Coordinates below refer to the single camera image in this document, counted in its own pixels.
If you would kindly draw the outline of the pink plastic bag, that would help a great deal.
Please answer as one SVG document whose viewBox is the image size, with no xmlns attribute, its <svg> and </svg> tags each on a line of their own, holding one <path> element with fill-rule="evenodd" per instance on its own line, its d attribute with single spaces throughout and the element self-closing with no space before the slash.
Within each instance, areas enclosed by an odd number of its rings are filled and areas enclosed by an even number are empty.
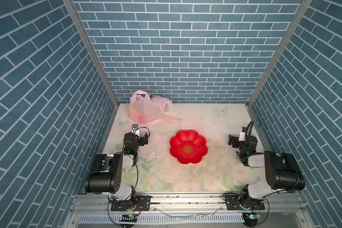
<svg viewBox="0 0 342 228">
<path fill-rule="evenodd" d="M 159 95 L 151 97 L 147 92 L 138 90 L 130 98 L 128 117 L 138 124 L 150 123 L 169 114 L 172 108 L 170 99 Z"/>
</svg>

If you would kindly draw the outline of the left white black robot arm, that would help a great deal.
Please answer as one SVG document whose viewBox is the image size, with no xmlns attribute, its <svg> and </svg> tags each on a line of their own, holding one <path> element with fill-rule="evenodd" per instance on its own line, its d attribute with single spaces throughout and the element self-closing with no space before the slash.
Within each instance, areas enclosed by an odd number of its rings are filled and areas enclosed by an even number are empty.
<svg viewBox="0 0 342 228">
<path fill-rule="evenodd" d="M 122 181 L 123 168 L 135 168 L 139 172 L 138 149 L 148 144 L 149 134 L 139 136 L 129 132 L 124 135 L 123 147 L 113 155 L 95 156 L 85 182 L 85 191 L 107 194 L 110 211 L 148 211 L 150 196 L 137 196 L 136 187 Z"/>
</svg>

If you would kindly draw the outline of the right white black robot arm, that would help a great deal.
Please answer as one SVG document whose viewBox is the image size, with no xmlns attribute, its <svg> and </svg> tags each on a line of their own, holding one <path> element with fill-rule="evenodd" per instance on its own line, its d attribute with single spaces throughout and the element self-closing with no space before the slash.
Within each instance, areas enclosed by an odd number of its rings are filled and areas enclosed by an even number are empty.
<svg viewBox="0 0 342 228">
<path fill-rule="evenodd" d="M 243 186 L 239 194 L 225 193 L 222 199 L 227 210 L 263 210 L 267 197 L 281 192 L 302 191 L 306 182 L 292 154 L 273 151 L 257 152 L 257 138 L 241 133 L 239 137 L 229 135 L 228 145 L 238 149 L 241 163 L 250 168 L 265 170 L 265 176 L 254 184 Z"/>
</svg>

